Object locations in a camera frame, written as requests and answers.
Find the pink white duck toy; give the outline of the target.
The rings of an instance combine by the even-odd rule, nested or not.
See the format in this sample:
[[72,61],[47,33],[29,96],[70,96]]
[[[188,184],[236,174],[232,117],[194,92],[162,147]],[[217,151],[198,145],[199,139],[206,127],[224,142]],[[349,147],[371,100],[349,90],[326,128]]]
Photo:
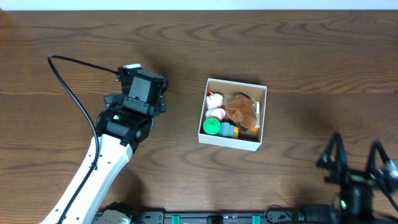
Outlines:
[[206,112],[205,118],[215,118],[218,121],[224,120],[226,116],[226,111],[223,108],[223,95],[220,93],[214,93],[212,91],[208,91],[208,95],[206,96]]

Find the green round plastic toy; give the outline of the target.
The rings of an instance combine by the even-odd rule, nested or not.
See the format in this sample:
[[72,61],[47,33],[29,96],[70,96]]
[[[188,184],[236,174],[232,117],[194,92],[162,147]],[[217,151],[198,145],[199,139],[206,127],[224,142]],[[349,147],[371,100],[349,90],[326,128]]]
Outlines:
[[221,122],[216,118],[208,118],[203,123],[203,130],[206,134],[217,135],[221,130]]

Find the yellow grey toy truck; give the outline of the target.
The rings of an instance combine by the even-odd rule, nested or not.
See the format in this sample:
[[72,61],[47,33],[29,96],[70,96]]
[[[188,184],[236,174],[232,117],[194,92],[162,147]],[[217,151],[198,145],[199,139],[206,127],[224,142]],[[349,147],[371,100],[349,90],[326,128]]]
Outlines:
[[230,123],[223,122],[221,123],[220,131],[217,135],[225,138],[237,139],[240,135],[240,129]]

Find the brown plush toy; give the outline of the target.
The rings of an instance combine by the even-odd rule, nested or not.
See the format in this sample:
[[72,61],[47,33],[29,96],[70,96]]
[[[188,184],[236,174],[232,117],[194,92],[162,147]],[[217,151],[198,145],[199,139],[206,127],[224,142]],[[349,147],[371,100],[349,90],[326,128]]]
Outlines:
[[225,106],[226,116],[239,129],[248,131],[255,127],[257,122],[253,101],[243,94],[236,94]]

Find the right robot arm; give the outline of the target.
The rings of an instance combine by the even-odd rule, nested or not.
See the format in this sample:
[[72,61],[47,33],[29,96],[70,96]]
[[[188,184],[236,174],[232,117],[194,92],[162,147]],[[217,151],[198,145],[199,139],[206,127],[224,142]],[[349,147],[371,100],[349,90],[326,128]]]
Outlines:
[[373,141],[365,170],[350,169],[340,133],[333,133],[317,167],[329,172],[324,181],[340,186],[340,205],[309,205],[303,210],[305,223],[397,223],[397,218],[374,216],[373,190],[380,190],[394,207],[397,166],[380,141]]

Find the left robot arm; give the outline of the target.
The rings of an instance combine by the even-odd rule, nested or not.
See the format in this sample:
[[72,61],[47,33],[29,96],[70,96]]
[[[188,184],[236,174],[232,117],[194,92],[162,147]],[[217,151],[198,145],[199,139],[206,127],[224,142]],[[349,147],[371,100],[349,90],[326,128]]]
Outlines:
[[88,152],[69,186],[44,223],[91,223],[104,196],[138,145],[166,111],[169,81],[139,64],[118,69],[122,92],[104,96]]

